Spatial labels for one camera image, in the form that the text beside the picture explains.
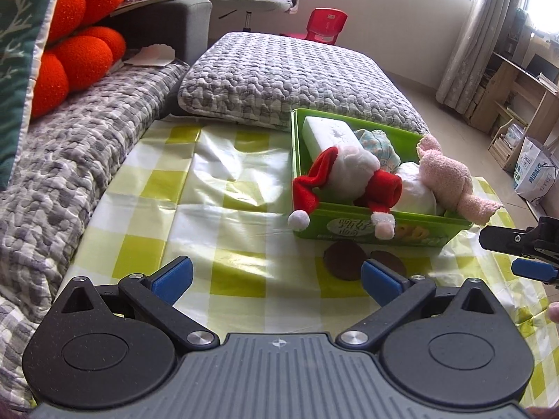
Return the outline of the pink fluffy towel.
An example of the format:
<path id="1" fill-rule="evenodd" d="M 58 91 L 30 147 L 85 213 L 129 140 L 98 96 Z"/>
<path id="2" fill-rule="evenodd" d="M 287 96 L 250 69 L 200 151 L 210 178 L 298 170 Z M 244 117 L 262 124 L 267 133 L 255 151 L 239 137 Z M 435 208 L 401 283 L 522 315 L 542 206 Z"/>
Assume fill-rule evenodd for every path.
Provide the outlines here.
<path id="1" fill-rule="evenodd" d="M 419 176 L 447 211 L 460 215 L 476 225 L 486 225 L 500 203 L 474 194 L 469 168 L 442 153 L 442 147 L 431 134 L 424 135 L 417 144 Z"/>

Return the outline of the white cloth bundle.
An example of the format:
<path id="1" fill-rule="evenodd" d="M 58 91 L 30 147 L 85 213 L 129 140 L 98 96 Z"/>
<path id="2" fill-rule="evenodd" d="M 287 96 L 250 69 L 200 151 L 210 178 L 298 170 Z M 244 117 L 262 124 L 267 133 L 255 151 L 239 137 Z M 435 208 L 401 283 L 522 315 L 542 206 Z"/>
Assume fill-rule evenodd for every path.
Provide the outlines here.
<path id="1" fill-rule="evenodd" d="M 421 215 L 438 214 L 438 203 L 433 192 L 421 181 L 419 165 L 406 162 L 395 174 L 402 180 L 402 194 L 393 210 Z"/>

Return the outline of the red white santa plush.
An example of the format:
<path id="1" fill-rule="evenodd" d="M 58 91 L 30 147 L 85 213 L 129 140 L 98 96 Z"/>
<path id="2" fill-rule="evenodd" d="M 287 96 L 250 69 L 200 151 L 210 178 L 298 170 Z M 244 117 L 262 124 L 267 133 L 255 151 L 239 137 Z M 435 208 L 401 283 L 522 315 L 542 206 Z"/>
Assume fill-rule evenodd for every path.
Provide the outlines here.
<path id="1" fill-rule="evenodd" d="M 401 197 L 402 180 L 383 171 L 377 157 L 364 148 L 327 148 L 307 174 L 294 178 L 293 211 L 287 219 L 290 229 L 301 232 L 309 227 L 311 214 L 320 205 L 318 190 L 327 190 L 341 203 L 369 209 L 376 238 L 390 240 L 395 236 L 391 209 Z"/>

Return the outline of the doll with patterned bonnet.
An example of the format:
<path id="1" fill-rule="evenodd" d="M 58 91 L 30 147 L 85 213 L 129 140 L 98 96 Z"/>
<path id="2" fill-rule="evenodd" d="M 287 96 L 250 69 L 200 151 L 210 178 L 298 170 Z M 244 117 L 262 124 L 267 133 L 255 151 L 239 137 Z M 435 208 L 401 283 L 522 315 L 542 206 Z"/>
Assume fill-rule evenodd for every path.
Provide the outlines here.
<path id="1" fill-rule="evenodd" d="M 394 173 L 399 168 L 400 156 L 384 131 L 359 129 L 354 135 L 365 150 L 377 157 L 383 171 Z"/>

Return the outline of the brown round coaster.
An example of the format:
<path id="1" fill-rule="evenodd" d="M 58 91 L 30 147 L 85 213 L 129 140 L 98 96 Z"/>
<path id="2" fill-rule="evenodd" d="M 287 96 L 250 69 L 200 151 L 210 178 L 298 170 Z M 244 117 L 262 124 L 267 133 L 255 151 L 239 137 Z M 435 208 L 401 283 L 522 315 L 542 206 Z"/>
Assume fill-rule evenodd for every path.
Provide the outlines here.
<path id="1" fill-rule="evenodd" d="M 370 258 L 374 259 L 403 277 L 407 276 L 406 266 L 398 256 L 386 251 L 372 251 Z"/>
<path id="2" fill-rule="evenodd" d="M 362 264 L 367 260 L 366 252 L 351 240 L 338 240 L 324 252 L 323 263 L 335 278 L 357 281 L 361 277 Z"/>

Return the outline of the white paper shopping bag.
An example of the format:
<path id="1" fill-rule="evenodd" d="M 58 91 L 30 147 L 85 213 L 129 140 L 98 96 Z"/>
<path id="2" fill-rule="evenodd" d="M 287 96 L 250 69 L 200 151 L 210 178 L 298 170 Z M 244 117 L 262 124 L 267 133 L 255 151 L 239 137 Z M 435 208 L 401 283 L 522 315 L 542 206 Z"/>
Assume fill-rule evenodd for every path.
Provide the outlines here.
<path id="1" fill-rule="evenodd" d="M 525 137 L 513 177 L 518 196 L 528 203 L 538 204 L 558 179 L 558 160 L 546 146 Z"/>

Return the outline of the green plastic bin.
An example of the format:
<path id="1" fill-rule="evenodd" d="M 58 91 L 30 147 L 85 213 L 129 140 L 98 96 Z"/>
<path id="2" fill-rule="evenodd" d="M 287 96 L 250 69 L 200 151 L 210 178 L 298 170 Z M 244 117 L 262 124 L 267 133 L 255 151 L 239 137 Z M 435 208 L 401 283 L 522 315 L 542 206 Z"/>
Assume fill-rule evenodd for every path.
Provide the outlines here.
<path id="1" fill-rule="evenodd" d="M 435 207 L 405 209 L 405 183 L 382 168 L 356 132 L 380 132 L 403 160 L 417 163 L 419 134 L 335 113 L 295 109 L 293 210 L 287 225 L 307 239 L 442 247 L 471 222 Z"/>

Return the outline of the green white checkered tablecloth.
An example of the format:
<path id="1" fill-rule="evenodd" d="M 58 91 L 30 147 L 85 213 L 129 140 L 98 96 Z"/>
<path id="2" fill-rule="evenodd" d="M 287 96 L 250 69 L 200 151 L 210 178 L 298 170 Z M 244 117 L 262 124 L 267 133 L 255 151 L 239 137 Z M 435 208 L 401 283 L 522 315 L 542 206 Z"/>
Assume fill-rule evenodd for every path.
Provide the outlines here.
<path id="1" fill-rule="evenodd" d="M 523 404 L 557 402 L 558 331 L 541 284 L 513 275 L 511 257 L 483 250 L 479 227 L 453 214 L 397 213 L 394 239 L 379 241 L 367 210 L 324 201 L 304 234 L 292 232 L 291 181 L 310 164 L 287 132 L 156 121 L 100 199 L 67 274 L 113 284 L 186 255 L 194 280 L 176 305 L 215 333 L 337 334 L 376 307 L 359 282 L 323 264 L 334 240 L 354 237 L 442 286 L 482 279 L 535 358 Z"/>

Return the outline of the wooden shelf unit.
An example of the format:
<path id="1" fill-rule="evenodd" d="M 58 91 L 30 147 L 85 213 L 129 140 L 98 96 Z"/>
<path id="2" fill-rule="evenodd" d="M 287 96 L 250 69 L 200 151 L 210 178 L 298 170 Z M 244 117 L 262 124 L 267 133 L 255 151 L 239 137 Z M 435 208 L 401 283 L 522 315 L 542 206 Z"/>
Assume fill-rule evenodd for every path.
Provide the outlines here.
<path id="1" fill-rule="evenodd" d="M 558 42 L 535 31 L 523 9 L 504 28 L 465 120 L 491 135 L 488 151 L 508 172 L 524 138 L 543 144 L 558 122 Z"/>

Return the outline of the grey quilted sofa cover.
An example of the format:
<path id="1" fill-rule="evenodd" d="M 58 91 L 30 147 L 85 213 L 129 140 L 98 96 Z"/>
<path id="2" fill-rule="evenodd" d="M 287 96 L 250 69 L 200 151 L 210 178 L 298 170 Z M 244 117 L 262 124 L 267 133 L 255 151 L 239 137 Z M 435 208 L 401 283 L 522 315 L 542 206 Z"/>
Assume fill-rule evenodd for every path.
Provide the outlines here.
<path id="1" fill-rule="evenodd" d="M 22 356 L 100 197 L 189 65 L 121 67 L 30 125 L 1 193 L 1 398 L 32 402 Z"/>

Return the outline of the grey quilted cushion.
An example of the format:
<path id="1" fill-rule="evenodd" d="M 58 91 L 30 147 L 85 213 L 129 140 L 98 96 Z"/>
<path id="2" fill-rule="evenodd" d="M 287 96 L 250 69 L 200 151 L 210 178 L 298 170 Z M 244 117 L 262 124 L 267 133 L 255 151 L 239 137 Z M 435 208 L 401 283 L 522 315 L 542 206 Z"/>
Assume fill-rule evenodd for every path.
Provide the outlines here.
<path id="1" fill-rule="evenodd" d="M 335 45 L 229 32 L 189 68 L 177 92 L 193 116 L 289 131 L 295 109 L 425 134 L 419 112 L 370 57 Z"/>

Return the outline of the white paper card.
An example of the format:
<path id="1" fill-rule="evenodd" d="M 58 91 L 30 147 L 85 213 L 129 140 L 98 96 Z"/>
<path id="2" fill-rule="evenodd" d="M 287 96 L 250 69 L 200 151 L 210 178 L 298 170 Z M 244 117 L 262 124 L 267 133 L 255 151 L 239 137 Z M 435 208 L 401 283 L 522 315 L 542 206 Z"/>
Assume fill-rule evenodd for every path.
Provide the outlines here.
<path id="1" fill-rule="evenodd" d="M 140 49 L 124 64 L 133 66 L 164 67 L 175 60 L 175 50 L 166 44 L 152 44 Z"/>

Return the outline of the beige curtain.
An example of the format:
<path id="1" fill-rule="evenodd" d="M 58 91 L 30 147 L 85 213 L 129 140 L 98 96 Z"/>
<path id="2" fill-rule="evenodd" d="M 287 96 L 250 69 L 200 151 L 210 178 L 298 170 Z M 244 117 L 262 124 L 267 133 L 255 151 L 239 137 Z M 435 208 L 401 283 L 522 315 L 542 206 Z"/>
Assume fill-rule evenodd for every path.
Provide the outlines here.
<path id="1" fill-rule="evenodd" d="M 460 115 L 466 113 L 502 29 L 511 25 L 518 3 L 473 0 L 436 92 L 439 103 Z"/>

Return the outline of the orange carrot plush pillow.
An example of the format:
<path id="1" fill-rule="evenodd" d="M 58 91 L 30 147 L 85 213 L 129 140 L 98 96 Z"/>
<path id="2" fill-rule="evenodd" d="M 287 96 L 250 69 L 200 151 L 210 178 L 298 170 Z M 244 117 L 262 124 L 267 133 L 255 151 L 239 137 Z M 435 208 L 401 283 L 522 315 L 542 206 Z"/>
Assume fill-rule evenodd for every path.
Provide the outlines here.
<path id="1" fill-rule="evenodd" d="M 124 37 L 99 22 L 124 0 L 57 0 L 33 89 L 31 117 L 104 78 L 126 51 Z"/>

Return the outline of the red plastic chair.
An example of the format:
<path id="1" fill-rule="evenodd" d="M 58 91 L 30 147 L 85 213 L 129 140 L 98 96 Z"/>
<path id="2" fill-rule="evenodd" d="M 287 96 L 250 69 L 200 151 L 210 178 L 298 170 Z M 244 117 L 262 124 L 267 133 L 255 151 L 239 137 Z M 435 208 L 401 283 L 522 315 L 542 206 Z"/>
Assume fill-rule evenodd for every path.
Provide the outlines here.
<path id="1" fill-rule="evenodd" d="M 343 10 L 315 8 L 309 17 L 305 33 L 281 33 L 281 36 L 335 45 L 347 19 L 348 15 Z"/>

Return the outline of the green embroidered pillow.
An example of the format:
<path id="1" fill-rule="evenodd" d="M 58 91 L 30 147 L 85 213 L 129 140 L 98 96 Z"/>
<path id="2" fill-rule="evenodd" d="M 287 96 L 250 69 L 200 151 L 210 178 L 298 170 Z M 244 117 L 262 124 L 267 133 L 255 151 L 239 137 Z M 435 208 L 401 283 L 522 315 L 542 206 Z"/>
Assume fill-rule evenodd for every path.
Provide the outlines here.
<path id="1" fill-rule="evenodd" d="M 30 121 L 57 0 L 1 0 L 1 188 L 12 179 Z"/>

